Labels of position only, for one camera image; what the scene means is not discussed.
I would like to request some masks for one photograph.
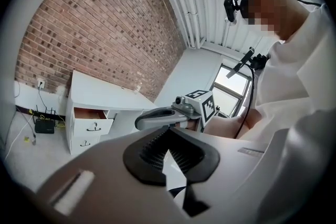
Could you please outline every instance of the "black window frame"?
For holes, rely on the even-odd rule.
[[[217,78],[217,76],[218,76],[221,68],[225,68],[226,70],[229,70],[229,71],[232,70],[232,68],[227,67],[226,65],[221,65],[220,68],[219,68],[219,70],[218,70],[218,72],[217,72],[215,80],[214,80],[214,82],[212,83],[212,85],[210,87],[210,91],[212,91],[213,88],[216,88],[216,89],[218,89],[220,91],[223,91],[223,92],[225,92],[225,93],[227,93],[227,94],[229,94],[229,95],[231,95],[231,96],[233,96],[233,97],[235,97],[235,98],[238,99],[237,104],[234,107],[234,109],[232,110],[232,112],[231,112],[230,115],[226,115],[224,112],[221,111],[221,113],[224,114],[224,115],[226,115],[228,118],[232,118],[232,117],[237,116],[240,108],[243,106],[243,102],[244,102],[244,100],[246,98],[246,95],[248,93],[248,88],[249,88],[249,86],[251,84],[252,78],[250,76],[247,76],[247,75],[245,75],[243,73],[240,73],[240,72],[238,72],[237,74],[235,74],[235,75],[239,75],[239,76],[241,76],[241,77],[243,77],[243,78],[246,79],[246,83],[245,83],[244,90],[243,90],[243,95],[241,95],[241,94],[239,94],[239,93],[237,93],[237,92],[229,89],[228,87],[225,87],[224,85],[221,85],[221,84],[219,84],[219,83],[216,82],[216,78]]]

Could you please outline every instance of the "desk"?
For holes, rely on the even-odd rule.
[[[73,71],[66,112],[70,153],[136,132],[135,119],[155,108],[141,93]]]

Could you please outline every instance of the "red brick wall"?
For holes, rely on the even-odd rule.
[[[16,79],[55,93],[74,69],[154,100],[184,44],[168,0],[44,0],[17,60]]]

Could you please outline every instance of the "power outlet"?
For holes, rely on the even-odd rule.
[[[43,79],[37,79],[37,88],[40,87],[40,89],[44,89],[44,83]]]

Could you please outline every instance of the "gray floor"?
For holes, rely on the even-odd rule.
[[[29,115],[24,114],[24,116],[29,120]],[[25,124],[26,121],[22,114],[16,112],[9,129],[5,155],[10,144]],[[33,119],[31,119],[30,124],[34,128]],[[25,137],[29,138],[29,142],[25,142]],[[70,155],[65,128],[55,128],[54,134],[36,134],[37,143],[35,146],[31,143],[32,139],[32,130],[29,125],[26,125],[21,135],[14,142],[5,165],[13,180],[25,185],[32,191],[37,191],[53,172],[76,156]]]

